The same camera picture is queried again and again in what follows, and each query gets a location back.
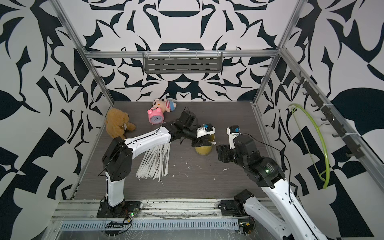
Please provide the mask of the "eleventh white straw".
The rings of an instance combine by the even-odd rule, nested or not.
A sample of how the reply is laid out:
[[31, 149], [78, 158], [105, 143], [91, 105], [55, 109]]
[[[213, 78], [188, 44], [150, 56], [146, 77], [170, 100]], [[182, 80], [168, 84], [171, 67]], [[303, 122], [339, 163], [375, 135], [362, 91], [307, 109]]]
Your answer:
[[169, 157], [170, 157], [170, 146], [171, 144], [168, 143], [167, 144], [167, 151], [166, 151], [166, 160], [165, 160], [165, 173], [164, 173], [164, 176], [167, 176], [169, 174]]

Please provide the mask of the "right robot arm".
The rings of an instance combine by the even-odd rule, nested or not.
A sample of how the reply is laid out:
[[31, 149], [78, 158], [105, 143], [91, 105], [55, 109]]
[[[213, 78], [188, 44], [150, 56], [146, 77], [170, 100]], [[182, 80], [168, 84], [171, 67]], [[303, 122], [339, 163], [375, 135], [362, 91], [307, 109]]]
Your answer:
[[270, 198], [281, 217], [268, 210], [248, 190], [234, 198], [236, 209], [259, 222], [277, 240], [325, 240], [327, 237], [311, 220], [291, 191], [291, 185], [278, 163], [261, 156], [255, 140], [247, 134], [230, 134], [229, 145], [216, 147], [219, 161], [235, 163]]

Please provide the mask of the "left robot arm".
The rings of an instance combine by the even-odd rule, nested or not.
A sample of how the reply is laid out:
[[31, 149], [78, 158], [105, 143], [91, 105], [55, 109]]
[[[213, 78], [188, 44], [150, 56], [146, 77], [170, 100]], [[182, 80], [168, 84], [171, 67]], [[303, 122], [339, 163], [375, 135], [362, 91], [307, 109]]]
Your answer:
[[192, 147], [208, 146], [214, 134], [212, 124], [198, 125], [196, 115], [184, 110], [179, 118], [162, 123], [151, 132], [130, 139], [113, 139], [102, 158], [104, 169], [100, 176], [106, 177], [107, 191], [100, 202], [97, 218], [124, 218], [140, 207], [141, 202], [129, 202], [124, 197], [125, 178], [137, 156], [179, 139], [191, 140]]

